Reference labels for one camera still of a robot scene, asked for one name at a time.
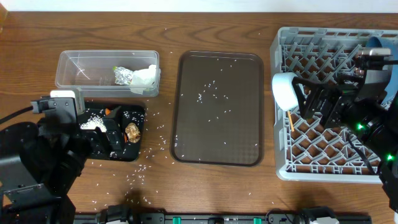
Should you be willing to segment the light blue rice bowl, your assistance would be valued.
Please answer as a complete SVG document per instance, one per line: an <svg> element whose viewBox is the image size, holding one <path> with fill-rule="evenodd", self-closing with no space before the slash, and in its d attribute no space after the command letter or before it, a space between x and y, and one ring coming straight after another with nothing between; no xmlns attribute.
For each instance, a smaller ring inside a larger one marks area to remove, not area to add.
<svg viewBox="0 0 398 224"><path fill-rule="evenodd" d="M292 81L298 76L295 73L276 73L272 77L272 93L275 102L283 111L289 111L299 105Z"/></svg>

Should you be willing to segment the brown food piece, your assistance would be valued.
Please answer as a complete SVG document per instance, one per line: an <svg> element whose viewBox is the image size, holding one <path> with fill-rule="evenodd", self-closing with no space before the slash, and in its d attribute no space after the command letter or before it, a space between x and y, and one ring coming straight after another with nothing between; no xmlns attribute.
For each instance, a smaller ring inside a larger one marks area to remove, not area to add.
<svg viewBox="0 0 398 224"><path fill-rule="evenodd" d="M125 128L127 140L132 143L137 143L141 139L141 132L135 123L129 123Z"/></svg>

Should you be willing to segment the yellow green snack wrapper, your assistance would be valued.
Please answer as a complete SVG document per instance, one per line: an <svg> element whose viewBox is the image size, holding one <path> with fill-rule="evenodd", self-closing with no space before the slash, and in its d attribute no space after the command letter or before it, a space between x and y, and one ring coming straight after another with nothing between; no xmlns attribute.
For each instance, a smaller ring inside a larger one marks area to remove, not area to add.
<svg viewBox="0 0 398 224"><path fill-rule="evenodd" d="M117 85L130 85L133 77L133 71L124 67L113 67L115 76L115 84Z"/></svg>

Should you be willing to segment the white napkin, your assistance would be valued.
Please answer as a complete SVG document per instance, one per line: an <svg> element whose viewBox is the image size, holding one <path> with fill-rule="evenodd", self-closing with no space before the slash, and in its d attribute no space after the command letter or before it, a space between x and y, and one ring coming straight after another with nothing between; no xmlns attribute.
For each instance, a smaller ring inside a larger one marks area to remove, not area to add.
<svg viewBox="0 0 398 224"><path fill-rule="evenodd" d="M148 90L155 82L157 65L149 65L148 68L133 71L131 77L131 91L142 95L145 90Z"/></svg>

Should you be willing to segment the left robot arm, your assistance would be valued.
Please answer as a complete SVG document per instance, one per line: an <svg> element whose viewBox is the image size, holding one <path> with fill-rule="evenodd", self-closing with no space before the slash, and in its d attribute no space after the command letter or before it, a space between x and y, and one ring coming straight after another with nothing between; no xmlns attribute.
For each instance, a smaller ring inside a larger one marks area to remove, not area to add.
<svg viewBox="0 0 398 224"><path fill-rule="evenodd" d="M1 120L27 111L43 113L38 123L23 122L1 130L1 223L134 223L126 205L113 205L96 215L78 215L68 191L93 153L107 159L123 137L106 137L100 128L78 124L74 98L42 98Z"/></svg>

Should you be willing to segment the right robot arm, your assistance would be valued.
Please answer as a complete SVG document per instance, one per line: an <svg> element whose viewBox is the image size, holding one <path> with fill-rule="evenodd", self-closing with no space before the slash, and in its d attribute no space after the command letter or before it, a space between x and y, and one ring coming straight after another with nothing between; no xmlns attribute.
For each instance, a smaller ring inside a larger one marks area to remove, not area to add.
<svg viewBox="0 0 398 224"><path fill-rule="evenodd" d="M320 112L324 128L347 127L380 158L377 171L389 207L397 212L397 100L388 109L379 102L386 82L344 75L336 85L295 77L292 88L302 118Z"/></svg>

